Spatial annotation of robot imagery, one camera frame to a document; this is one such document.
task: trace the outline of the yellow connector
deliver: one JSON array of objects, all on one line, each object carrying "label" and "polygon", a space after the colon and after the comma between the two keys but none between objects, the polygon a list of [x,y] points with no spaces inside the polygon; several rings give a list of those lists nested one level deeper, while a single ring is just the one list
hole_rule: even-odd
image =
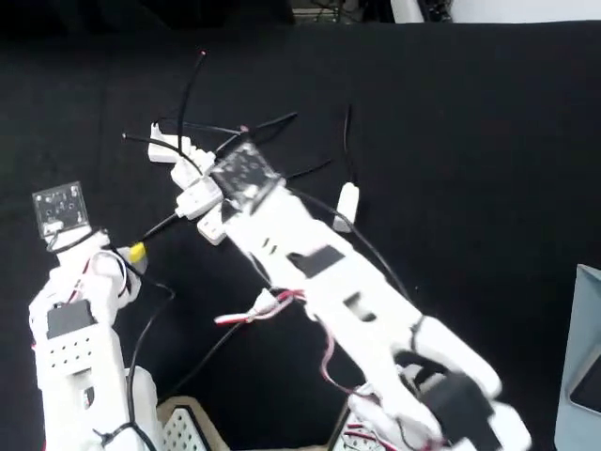
[{"label": "yellow connector", "polygon": [[138,261],[146,257],[146,248],[143,242],[137,242],[130,248],[130,260],[131,263],[137,263]]}]

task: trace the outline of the black circuit board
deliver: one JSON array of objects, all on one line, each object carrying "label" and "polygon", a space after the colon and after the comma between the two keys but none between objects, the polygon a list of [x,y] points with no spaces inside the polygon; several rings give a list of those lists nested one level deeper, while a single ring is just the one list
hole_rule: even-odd
[{"label": "black circuit board", "polygon": [[33,199],[42,238],[89,224],[79,182],[34,193]]},{"label": "black circuit board", "polygon": [[282,178],[250,141],[232,150],[211,175],[236,210],[256,209]]}]

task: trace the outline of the light blue box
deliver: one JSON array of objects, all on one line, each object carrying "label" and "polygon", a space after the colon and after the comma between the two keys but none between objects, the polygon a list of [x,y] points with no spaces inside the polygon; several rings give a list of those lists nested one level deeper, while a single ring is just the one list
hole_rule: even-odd
[{"label": "light blue box", "polygon": [[600,344],[601,272],[578,265],[555,424],[558,451],[601,449],[601,414],[576,406],[568,398],[568,390],[573,388],[578,373]]}]

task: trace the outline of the black fabric backdrop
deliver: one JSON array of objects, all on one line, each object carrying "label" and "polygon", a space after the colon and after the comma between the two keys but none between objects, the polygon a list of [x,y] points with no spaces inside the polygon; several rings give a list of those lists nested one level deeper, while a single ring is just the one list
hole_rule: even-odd
[{"label": "black fabric backdrop", "polygon": [[[284,172],[336,163],[294,186],[336,201],[359,167],[358,225],[436,315],[500,373],[536,449],[552,446],[577,263],[601,265],[601,24],[300,27],[261,32],[61,40],[0,50],[0,413],[3,449],[41,447],[42,410],[27,306],[55,264],[31,193],[80,180],[95,225],[126,243],[174,208],[169,169],[123,131],[171,111],[195,50],[210,51],[188,118],[237,126],[297,110],[263,147]],[[206,148],[212,138],[197,137]],[[149,272],[177,303],[141,364],[159,394],[247,308],[260,282],[233,246],[193,224],[149,245]],[[146,287],[116,323],[124,357],[161,301]],[[183,393],[234,448],[324,443],[343,397],[320,379],[324,337],[299,308],[254,324]],[[360,375],[342,352],[332,374]]]}]

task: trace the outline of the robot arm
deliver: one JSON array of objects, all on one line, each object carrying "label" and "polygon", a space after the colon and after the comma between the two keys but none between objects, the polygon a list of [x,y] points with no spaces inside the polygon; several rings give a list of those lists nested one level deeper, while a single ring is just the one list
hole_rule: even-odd
[{"label": "robot arm", "polygon": [[[47,241],[54,249],[69,249],[57,253],[60,266],[50,271],[29,306],[46,450],[100,451],[101,434],[130,421],[126,370],[112,325],[117,310],[135,300],[141,285],[123,259],[138,271],[144,270],[145,261],[139,250],[137,256],[128,248],[119,254],[104,250],[108,235],[89,225],[56,233]],[[137,368],[133,383],[136,423],[157,446],[161,429],[154,383],[143,368]],[[132,429],[107,446],[115,451],[145,449]]]},{"label": "robot arm", "polygon": [[[385,440],[402,450],[530,448],[519,415],[495,400],[501,381],[494,369],[315,220],[254,145],[234,149],[210,175],[223,192],[225,233],[273,287],[302,290],[308,316],[365,376],[371,396],[353,394],[351,408]],[[403,351],[441,365],[445,377],[413,393],[394,361]]]}]

